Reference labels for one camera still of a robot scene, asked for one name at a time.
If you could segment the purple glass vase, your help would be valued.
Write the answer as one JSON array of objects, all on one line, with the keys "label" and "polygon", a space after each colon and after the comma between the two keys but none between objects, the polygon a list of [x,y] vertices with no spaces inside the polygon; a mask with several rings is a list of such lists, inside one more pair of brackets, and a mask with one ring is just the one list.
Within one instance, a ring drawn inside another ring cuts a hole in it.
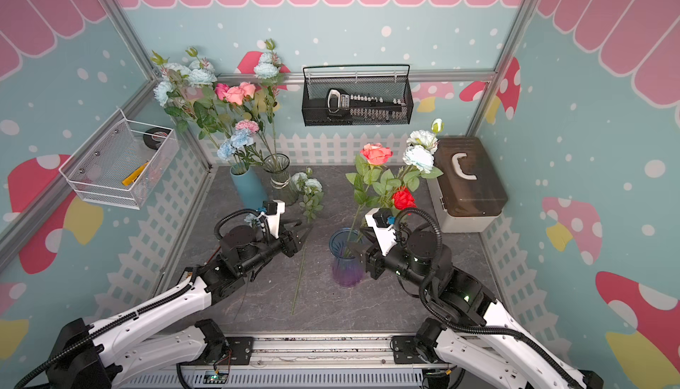
[{"label": "purple glass vase", "polygon": [[333,256],[331,277],[342,287],[357,286],[363,279],[365,271],[361,262],[349,249],[349,241],[357,241],[357,231],[349,228],[336,231],[330,238],[329,251]]}]

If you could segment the pale blue flower stem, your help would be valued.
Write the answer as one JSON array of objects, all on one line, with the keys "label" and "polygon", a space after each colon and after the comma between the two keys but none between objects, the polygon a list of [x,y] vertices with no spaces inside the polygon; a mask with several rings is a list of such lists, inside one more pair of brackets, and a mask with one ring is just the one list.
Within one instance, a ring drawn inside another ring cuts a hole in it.
[{"label": "pale blue flower stem", "polygon": [[[292,177],[292,183],[298,193],[302,196],[299,207],[307,224],[312,224],[317,215],[323,210],[322,200],[324,197],[322,183],[313,176],[313,170],[307,168],[304,172],[298,172]],[[290,314],[294,315],[299,300],[299,293],[306,265],[306,247],[303,247],[299,263],[299,275],[296,282],[295,293],[293,296]]]}]

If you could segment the white flower stem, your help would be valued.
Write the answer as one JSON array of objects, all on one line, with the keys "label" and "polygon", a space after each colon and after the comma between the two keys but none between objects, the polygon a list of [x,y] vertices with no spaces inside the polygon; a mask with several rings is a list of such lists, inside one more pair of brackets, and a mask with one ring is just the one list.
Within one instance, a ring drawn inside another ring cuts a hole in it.
[{"label": "white flower stem", "polygon": [[435,165],[435,153],[438,149],[437,136],[444,130],[441,119],[435,119],[429,130],[415,130],[407,138],[407,148],[402,160],[405,166],[399,174],[402,186],[415,192],[422,179],[437,179],[444,173]]}]

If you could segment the single blue flower stem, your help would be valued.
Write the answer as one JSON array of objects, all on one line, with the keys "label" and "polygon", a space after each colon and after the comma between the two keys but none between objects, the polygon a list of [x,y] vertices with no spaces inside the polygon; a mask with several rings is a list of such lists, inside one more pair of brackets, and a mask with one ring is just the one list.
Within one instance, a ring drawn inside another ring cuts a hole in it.
[{"label": "single blue flower stem", "polygon": [[261,226],[260,217],[258,215],[247,214],[244,217],[244,222],[253,229],[260,228]]}]

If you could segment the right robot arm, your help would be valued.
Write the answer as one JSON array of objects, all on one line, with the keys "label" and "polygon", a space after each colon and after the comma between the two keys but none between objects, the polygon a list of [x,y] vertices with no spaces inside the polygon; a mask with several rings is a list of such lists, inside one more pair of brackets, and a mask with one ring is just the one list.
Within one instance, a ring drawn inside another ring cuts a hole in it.
[{"label": "right robot arm", "polygon": [[494,293],[455,267],[437,220],[419,208],[394,215],[373,208],[352,243],[366,273],[389,271],[417,288],[415,298],[430,313],[414,337],[426,363],[446,363],[496,388],[602,388],[594,371],[576,369],[548,351],[519,324]]}]

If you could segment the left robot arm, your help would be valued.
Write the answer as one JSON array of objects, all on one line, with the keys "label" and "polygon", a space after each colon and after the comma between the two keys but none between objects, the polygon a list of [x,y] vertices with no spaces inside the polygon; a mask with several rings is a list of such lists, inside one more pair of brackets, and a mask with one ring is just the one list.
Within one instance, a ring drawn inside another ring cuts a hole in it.
[{"label": "left robot arm", "polygon": [[30,388],[45,375],[46,388],[118,388],[168,365],[194,362],[214,369],[235,362],[235,349],[212,319],[166,336],[159,332],[226,300],[253,281],[278,254],[292,258],[303,250],[313,226],[284,219],[284,206],[267,201],[219,220],[219,248],[204,265],[166,292],[122,313],[94,323],[76,319],[65,325],[49,358],[18,383]]}]

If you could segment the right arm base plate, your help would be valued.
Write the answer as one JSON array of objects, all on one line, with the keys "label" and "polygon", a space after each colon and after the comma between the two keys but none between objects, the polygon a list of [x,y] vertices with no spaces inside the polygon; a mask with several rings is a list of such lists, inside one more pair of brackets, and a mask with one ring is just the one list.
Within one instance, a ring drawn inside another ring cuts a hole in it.
[{"label": "right arm base plate", "polygon": [[444,334],[437,339],[418,339],[415,335],[393,336],[390,349],[395,364],[434,364],[435,366],[458,367],[456,362],[448,362],[440,358],[436,348],[444,346]]}]

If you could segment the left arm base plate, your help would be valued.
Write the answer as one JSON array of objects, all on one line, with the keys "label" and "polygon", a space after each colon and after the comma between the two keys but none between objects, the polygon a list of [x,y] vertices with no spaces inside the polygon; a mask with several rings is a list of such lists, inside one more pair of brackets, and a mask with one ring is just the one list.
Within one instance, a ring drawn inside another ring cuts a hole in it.
[{"label": "left arm base plate", "polygon": [[228,364],[249,365],[253,354],[253,337],[227,337],[221,343],[210,342],[204,352],[183,365],[210,365],[226,367]]}]

